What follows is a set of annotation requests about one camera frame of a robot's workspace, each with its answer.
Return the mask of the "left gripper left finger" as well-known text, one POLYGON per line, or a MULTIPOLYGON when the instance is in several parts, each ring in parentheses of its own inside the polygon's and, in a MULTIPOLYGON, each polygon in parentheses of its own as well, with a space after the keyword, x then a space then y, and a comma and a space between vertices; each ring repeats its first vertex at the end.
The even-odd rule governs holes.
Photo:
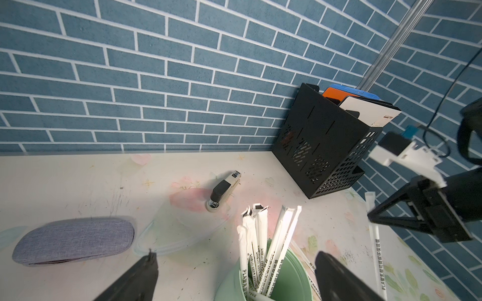
POLYGON ((95 301, 152 300, 158 276, 157 256, 154 252, 149 252, 103 291, 95 301))

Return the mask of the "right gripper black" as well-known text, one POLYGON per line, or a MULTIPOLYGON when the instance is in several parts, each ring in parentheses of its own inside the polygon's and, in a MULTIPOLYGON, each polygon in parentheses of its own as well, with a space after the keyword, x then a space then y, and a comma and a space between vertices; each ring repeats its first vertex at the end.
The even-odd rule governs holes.
POLYGON ((441 243, 474 237, 467 224, 481 220, 481 168, 450 176, 446 186, 416 176, 368 212, 372 223, 414 228, 441 243))

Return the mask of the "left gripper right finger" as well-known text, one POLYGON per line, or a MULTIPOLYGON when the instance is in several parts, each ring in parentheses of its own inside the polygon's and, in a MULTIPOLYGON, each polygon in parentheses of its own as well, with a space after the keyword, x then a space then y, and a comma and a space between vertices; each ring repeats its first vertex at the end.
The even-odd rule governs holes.
POLYGON ((315 267, 322 301, 383 301, 381 296, 329 253, 319 252, 315 267))

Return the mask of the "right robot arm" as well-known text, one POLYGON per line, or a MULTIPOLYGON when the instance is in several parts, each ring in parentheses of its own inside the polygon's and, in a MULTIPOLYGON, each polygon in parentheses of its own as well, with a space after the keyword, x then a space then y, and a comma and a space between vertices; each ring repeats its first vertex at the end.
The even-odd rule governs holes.
POLYGON ((466 225, 481 220, 481 159, 469 156, 469 145, 473 134, 481 135, 481 100, 467 105, 461 115, 458 151, 478 168, 444 178, 435 169, 441 159, 432 150, 389 132, 370 158, 383 166, 404 166, 417 176, 371 209, 370 222, 434 235, 442 243, 473 239, 466 225))

